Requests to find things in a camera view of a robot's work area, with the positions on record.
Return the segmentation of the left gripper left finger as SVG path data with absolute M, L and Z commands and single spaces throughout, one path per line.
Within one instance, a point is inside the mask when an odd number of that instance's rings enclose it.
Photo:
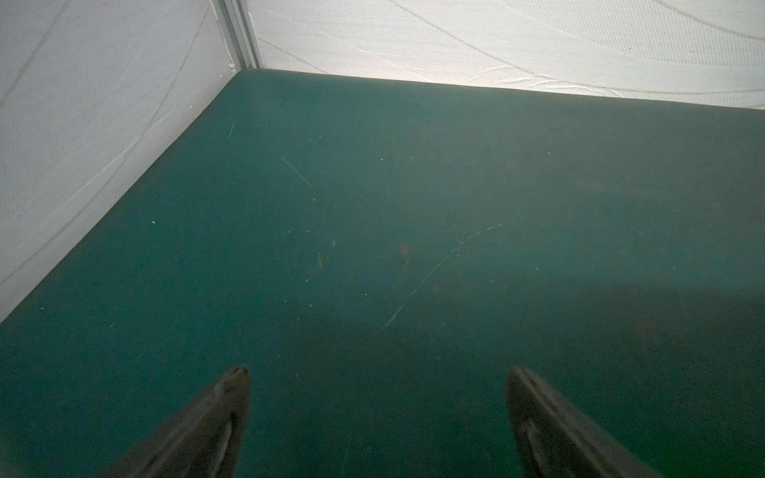
M 249 418 L 251 376 L 234 366 L 99 477 L 232 477 Z

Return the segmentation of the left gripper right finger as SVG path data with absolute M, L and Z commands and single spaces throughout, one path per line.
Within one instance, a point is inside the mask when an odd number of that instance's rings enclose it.
M 525 366 L 508 374 L 506 406 L 526 477 L 661 476 Z

